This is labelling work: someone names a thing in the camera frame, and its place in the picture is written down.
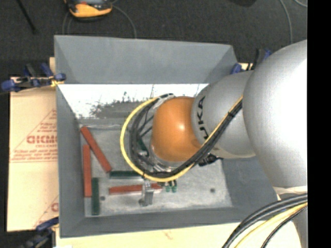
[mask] black cable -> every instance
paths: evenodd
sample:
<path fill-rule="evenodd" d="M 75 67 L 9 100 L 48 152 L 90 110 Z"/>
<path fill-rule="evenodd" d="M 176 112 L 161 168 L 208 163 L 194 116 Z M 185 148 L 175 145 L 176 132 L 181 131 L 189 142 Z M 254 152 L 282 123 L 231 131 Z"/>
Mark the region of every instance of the black cable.
<path fill-rule="evenodd" d="M 140 124 L 140 120 L 144 116 L 144 113 L 146 110 L 149 110 L 151 106 L 153 106 L 156 102 L 158 102 L 160 99 L 154 100 L 152 103 L 147 105 L 145 108 L 138 113 L 135 120 L 133 121 L 131 132 L 130 132 L 130 139 L 129 139 L 129 148 L 130 148 L 130 154 L 132 157 L 132 160 L 135 164 L 139 165 L 139 161 L 137 161 L 137 152 L 135 152 L 136 149 L 136 140 L 137 140 L 137 126 Z M 195 165 L 197 162 L 199 162 L 201 159 L 205 158 L 208 153 L 212 150 L 214 145 L 217 143 L 217 141 L 220 139 L 221 135 L 225 131 L 226 127 L 231 122 L 232 118 L 235 117 L 235 115 L 241 110 L 242 108 L 242 100 L 230 111 L 228 112 L 228 115 L 224 122 L 219 126 L 219 128 L 216 130 L 213 136 L 210 137 L 207 143 L 204 144 L 190 159 L 188 159 L 185 163 L 183 163 L 181 166 L 177 167 L 176 169 L 173 169 L 169 172 L 167 171 L 156 171 L 156 172 L 150 172 L 148 170 L 145 171 L 147 175 L 153 175 L 158 178 L 168 178 L 171 176 L 174 176 L 190 165 Z"/>
<path fill-rule="evenodd" d="M 262 209 L 254 212 L 252 215 L 248 216 L 244 219 L 231 233 L 225 244 L 222 248 L 229 248 L 230 245 L 234 242 L 234 240 L 242 234 L 246 229 L 251 227 L 256 222 L 266 219 L 270 216 L 274 216 L 275 214 L 284 211 L 285 209 L 295 207 L 297 205 L 303 204 L 307 202 L 308 194 L 303 194 L 300 196 L 290 197 L 284 200 L 280 200 L 274 203 L 271 203 Z"/>
<path fill-rule="evenodd" d="M 28 15 L 28 13 L 26 12 L 25 7 L 24 7 L 24 5 L 22 4 L 21 0 L 16 0 L 16 1 L 17 1 L 17 3 L 19 4 L 19 6 L 20 6 L 20 8 L 21 8 L 21 10 L 22 10 L 22 12 L 23 12 L 23 14 L 24 14 L 24 16 L 25 16 L 27 22 L 29 23 L 30 28 L 31 28 L 31 30 L 32 30 L 32 33 L 33 33 L 33 34 L 38 34 L 38 30 L 37 30 L 37 28 L 34 26 L 34 24 L 33 24 L 32 20 L 31 20 L 30 16 Z"/>
<path fill-rule="evenodd" d="M 251 214 L 250 216 L 248 216 L 247 218 L 245 218 L 242 223 L 246 223 L 247 221 L 249 220 L 252 220 L 256 217 L 258 217 L 259 215 L 263 214 L 264 212 L 266 211 L 269 211 L 269 210 L 272 210 L 273 208 L 276 208 L 278 206 L 282 206 L 282 205 L 285 205 L 285 204 L 288 204 L 288 203 L 291 203 L 291 202 L 294 202 L 296 200 L 301 200 L 302 198 L 306 198 L 308 195 L 307 194 L 302 194 L 302 195 L 298 195 L 298 196 L 293 196 L 293 197 L 290 197 L 290 198 L 286 198 L 286 199 L 283 199 L 283 200 L 279 200 L 279 201 L 276 201 L 276 202 L 273 202 L 265 207 L 262 207 L 261 209 L 255 211 L 253 214 Z"/>
<path fill-rule="evenodd" d="M 265 239 L 265 241 L 263 242 L 261 248 L 266 248 L 266 246 L 268 245 L 268 243 L 270 242 L 271 238 L 286 224 L 288 223 L 290 220 L 292 220 L 293 218 L 295 218 L 296 216 L 298 216 L 301 212 L 305 211 L 308 209 L 307 207 L 303 207 L 301 209 L 299 209 L 298 211 L 296 211 L 294 214 L 292 214 L 291 216 L 289 216 L 288 218 L 286 218 L 284 221 L 282 221 L 270 234 L 269 236 Z"/>

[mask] gray bin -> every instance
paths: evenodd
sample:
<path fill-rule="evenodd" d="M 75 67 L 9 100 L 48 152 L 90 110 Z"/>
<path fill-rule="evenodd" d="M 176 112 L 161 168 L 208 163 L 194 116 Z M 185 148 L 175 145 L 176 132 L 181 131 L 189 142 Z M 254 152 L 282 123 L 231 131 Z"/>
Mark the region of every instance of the gray bin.
<path fill-rule="evenodd" d="M 230 45 L 81 36 L 55 36 L 55 60 L 56 71 L 67 75 L 66 87 L 76 84 L 212 83 L 230 74 L 237 62 Z M 222 194 L 229 199 L 224 199 L 222 205 L 86 215 L 79 128 L 89 120 L 78 118 L 67 99 L 59 87 L 61 237 L 239 222 L 252 211 L 277 200 L 256 158 L 224 159 L 219 162 L 220 175 L 224 175 L 225 180 L 226 192 Z M 111 121 L 111 116 L 93 119 L 94 123 L 102 125 Z M 199 197 L 192 198 L 198 204 Z"/>

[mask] cardboard sheet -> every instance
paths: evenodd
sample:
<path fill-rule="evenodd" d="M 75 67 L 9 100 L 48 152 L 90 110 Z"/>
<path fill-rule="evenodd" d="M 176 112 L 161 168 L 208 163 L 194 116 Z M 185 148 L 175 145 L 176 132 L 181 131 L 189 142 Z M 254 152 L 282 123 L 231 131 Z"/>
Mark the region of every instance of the cardboard sheet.
<path fill-rule="evenodd" d="M 55 88 L 11 93 L 9 122 L 7 231 L 30 230 L 58 216 Z"/>

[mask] green connector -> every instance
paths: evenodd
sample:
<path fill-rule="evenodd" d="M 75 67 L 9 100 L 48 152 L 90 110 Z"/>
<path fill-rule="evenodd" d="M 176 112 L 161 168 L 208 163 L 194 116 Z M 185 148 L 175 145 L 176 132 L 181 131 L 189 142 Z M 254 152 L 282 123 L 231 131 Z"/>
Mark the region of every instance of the green connector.
<path fill-rule="evenodd" d="M 135 171 L 111 171 L 109 172 L 109 178 L 114 179 L 129 179 L 138 178 L 140 175 Z"/>
<path fill-rule="evenodd" d="M 100 214 L 99 178 L 92 178 L 92 215 Z"/>

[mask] cable bundle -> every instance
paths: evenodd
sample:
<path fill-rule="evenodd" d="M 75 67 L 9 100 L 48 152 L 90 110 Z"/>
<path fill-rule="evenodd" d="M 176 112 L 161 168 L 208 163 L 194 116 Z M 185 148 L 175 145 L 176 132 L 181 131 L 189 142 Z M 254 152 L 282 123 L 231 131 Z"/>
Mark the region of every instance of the cable bundle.
<path fill-rule="evenodd" d="M 133 141 L 137 139 L 137 129 L 139 127 L 140 121 L 144 117 L 145 113 L 149 111 L 149 109 L 154 106 L 158 101 L 167 98 L 170 94 L 163 95 L 160 97 L 156 97 L 150 100 L 147 100 L 146 102 L 139 105 L 136 109 L 134 109 L 129 117 L 124 122 L 124 125 L 122 127 L 121 131 L 121 137 L 120 137 L 120 146 L 121 146 L 121 152 L 126 160 L 126 162 L 130 165 L 130 167 L 136 171 L 138 174 L 140 174 L 142 177 L 156 181 L 156 182 L 168 182 L 173 181 L 177 179 L 178 177 L 182 176 L 186 172 L 188 172 L 193 166 L 198 164 L 198 162 L 205 158 L 209 152 L 212 150 L 214 145 L 217 143 L 217 141 L 222 136 L 223 132 L 225 131 L 226 127 L 229 125 L 231 120 L 235 117 L 235 115 L 241 110 L 242 108 L 242 101 L 243 96 L 241 96 L 235 104 L 230 108 L 229 112 L 222 118 L 221 122 L 218 124 L 218 126 L 213 130 L 213 132 L 210 134 L 210 136 L 205 140 L 204 144 L 201 146 L 201 148 L 190 158 L 188 159 L 184 164 L 179 166 L 176 169 L 173 169 L 169 172 L 165 171 L 155 171 L 151 172 L 149 170 L 146 170 L 142 166 L 139 165 L 139 161 L 137 158 L 140 158 L 137 155 L 137 152 L 134 151 L 134 145 L 132 145 Z M 131 135 L 130 135 L 130 153 L 131 157 L 133 157 L 133 160 L 131 160 L 124 148 L 124 135 L 126 132 L 126 129 L 129 125 L 129 122 L 131 119 L 137 114 L 137 117 L 135 121 L 133 122 L 132 128 L 131 128 Z"/>
<path fill-rule="evenodd" d="M 287 222 L 293 219 L 295 216 L 303 212 L 308 208 L 308 194 L 305 193 L 303 195 L 294 196 L 290 198 L 286 198 L 284 200 L 280 200 L 274 203 L 271 203 L 247 218 L 245 218 L 232 232 L 229 236 L 225 244 L 222 248 L 229 248 L 230 245 L 248 228 L 253 226 L 256 222 L 268 219 L 264 223 L 252 229 L 249 233 L 247 233 L 240 242 L 235 246 L 235 248 L 245 247 L 245 242 L 249 237 L 252 237 L 254 234 L 258 234 L 262 230 L 266 228 L 273 227 L 273 230 L 265 239 L 261 248 L 265 248 L 269 243 L 270 239 L 276 234 L 276 232 L 284 226 Z"/>

